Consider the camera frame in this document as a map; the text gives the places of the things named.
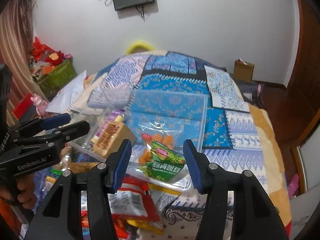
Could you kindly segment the left hand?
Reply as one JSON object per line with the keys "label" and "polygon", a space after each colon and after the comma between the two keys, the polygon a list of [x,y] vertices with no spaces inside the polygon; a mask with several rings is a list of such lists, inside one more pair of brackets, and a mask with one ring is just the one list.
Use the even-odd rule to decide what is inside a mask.
{"label": "left hand", "polygon": [[22,203],[25,209],[33,209],[36,204],[34,174],[29,174],[17,179],[16,186],[20,192],[17,196],[18,202]]}

